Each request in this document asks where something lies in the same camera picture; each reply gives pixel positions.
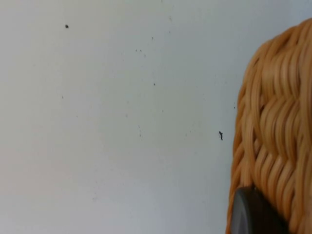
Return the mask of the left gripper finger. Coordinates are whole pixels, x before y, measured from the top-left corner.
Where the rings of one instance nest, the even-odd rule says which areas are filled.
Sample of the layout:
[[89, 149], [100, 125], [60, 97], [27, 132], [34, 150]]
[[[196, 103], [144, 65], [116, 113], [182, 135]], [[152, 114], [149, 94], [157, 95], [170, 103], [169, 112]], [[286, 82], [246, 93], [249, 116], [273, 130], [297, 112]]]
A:
[[230, 233], [288, 234], [289, 231], [286, 222], [260, 191], [242, 187], [234, 195]]

